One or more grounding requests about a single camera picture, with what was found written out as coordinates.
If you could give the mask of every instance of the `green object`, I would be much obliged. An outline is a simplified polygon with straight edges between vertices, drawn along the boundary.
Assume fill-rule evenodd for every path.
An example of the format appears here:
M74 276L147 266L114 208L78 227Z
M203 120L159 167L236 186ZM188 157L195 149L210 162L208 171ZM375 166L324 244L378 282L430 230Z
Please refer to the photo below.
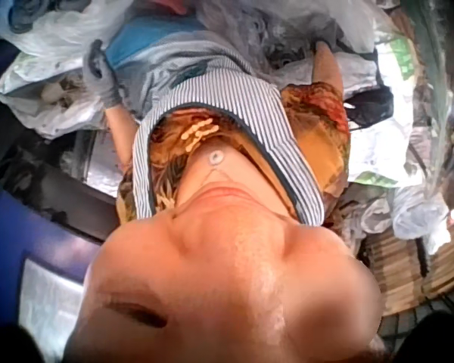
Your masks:
M395 54L397 63L399 64L403 80L406 81L415 73L409 42L405 38L398 38L390 42L390 47Z
M374 172L363 172L356 178L355 183L364 185L375 185L383 188L395 188L397 181L385 178L382 175L375 174Z

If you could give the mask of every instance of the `clear plastic sheet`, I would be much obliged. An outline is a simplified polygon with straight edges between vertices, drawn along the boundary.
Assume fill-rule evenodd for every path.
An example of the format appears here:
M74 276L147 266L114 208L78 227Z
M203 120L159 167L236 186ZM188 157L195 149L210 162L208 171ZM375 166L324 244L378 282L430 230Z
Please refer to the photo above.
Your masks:
M270 75L271 59L290 61L309 53L314 34L336 20L341 39L356 53L372 53L397 33L390 18L370 0L200 0L197 17L208 30L226 37L260 73Z

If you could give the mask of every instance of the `neck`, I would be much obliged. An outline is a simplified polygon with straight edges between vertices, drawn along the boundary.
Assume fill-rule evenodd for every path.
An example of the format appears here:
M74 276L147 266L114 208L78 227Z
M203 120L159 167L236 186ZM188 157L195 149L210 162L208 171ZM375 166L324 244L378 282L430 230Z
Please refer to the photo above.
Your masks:
M182 205L205 185L218 182L242 184L265 207L289 216L282 199L256 166L218 139L206 141L191 155L180 181L176 204Z

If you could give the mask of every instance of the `trash pile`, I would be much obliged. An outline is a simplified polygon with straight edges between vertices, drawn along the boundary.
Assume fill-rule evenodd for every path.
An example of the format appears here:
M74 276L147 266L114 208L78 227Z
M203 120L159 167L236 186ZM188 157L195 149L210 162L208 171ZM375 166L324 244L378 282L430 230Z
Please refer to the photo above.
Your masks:
M310 84L310 40L336 22L352 185L332 225L353 246L388 228L402 239L426 237L429 254L450 241L446 217L454 203L446 191L454 176L454 132L448 141L446 129L454 100L441 98L446 84L438 79L434 86L418 59L419 44L385 12L400 2L199 0L185 16L178 15L186 12L177 6L182 2L148 4L157 2L172 3L176 15L133 0L37 2L31 15L24 10L31 2L0 0L0 37L21 50L0 79L0 101L45 138L103 127L101 102L81 84L82 54L94 39L108 45L125 105L139 122L167 86L154 72L181 67L167 58L157 60L161 68L151 62L148 46L166 36L198 54L215 53L214 42L233 48L279 89Z

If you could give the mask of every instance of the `blue and white striped apron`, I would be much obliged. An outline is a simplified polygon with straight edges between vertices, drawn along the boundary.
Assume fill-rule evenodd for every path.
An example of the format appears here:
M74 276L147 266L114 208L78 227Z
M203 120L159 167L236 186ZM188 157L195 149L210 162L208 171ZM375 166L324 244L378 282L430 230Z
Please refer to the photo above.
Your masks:
M291 131L279 90L245 73L248 66L243 68L230 57L217 58L204 74L180 82L148 112L136 135L133 154L133 193L139 219L152 217L155 211L148 156L154 127L179 108L205 107L229 115L250 136L285 188L300 222L323 223L322 197Z

